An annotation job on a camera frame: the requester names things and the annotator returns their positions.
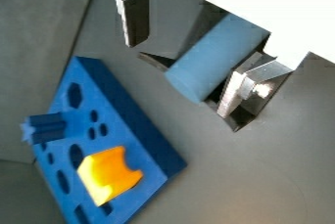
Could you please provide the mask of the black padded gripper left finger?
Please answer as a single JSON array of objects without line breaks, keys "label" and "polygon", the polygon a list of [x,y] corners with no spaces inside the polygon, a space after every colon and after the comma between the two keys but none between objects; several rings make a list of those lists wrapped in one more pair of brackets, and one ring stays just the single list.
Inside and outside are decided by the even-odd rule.
[{"label": "black padded gripper left finger", "polygon": [[126,45],[135,47],[149,36],[149,0],[115,0],[115,3]]}]

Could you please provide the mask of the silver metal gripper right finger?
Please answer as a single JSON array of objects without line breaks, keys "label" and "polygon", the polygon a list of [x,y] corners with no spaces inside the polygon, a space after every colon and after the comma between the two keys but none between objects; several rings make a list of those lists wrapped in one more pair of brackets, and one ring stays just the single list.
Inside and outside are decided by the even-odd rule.
[{"label": "silver metal gripper right finger", "polygon": [[227,118],[241,107],[257,115],[291,72],[273,57],[253,52],[232,71],[217,113]]}]

